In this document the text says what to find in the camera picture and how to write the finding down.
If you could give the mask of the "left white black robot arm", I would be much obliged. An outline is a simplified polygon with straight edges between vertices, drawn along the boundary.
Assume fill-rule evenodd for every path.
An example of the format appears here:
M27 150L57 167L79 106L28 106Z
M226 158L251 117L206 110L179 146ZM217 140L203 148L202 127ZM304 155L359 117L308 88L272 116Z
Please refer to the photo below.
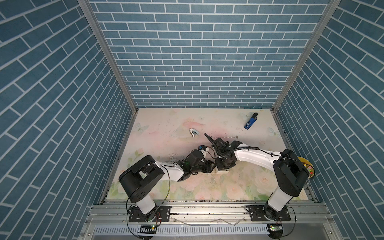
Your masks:
M216 164L206 159L202 150L193 150L187 157L174 164L156 161L147 155L120 174L118 180L128 196L143 215L152 214L158 206L150 191L162 180L182 182L198 173L210 174Z

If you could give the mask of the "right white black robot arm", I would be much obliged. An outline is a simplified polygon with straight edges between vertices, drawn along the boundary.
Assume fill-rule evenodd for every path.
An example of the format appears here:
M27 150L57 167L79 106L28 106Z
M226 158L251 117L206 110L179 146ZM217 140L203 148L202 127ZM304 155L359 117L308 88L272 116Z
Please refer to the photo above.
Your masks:
M300 195L310 178L310 171L305 163L288 149L283 152L268 152L241 144L236 148L230 145L221 150L217 149L216 152L215 162L218 168L230 169L240 161L261 166L275 173L278 186L266 202L265 212L281 212L291 199Z

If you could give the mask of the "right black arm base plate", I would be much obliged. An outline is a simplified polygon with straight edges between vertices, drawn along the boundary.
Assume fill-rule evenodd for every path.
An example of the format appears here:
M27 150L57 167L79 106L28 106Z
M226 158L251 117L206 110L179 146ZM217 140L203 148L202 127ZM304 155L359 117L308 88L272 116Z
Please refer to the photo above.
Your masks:
M252 222L287 222L291 220L287 206L284 206L281 211L276 211L268 204L248 205L245 210L249 213Z

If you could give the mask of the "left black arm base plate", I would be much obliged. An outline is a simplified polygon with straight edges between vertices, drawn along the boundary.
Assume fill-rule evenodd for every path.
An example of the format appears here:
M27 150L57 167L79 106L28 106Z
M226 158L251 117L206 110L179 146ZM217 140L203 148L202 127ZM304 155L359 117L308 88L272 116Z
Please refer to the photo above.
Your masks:
M155 209L151 210L149 213L143 214L136 205L131 205L129 207L128 221L130 223L169 222L171 208L172 207L170 206L161 206L159 208L155 207Z

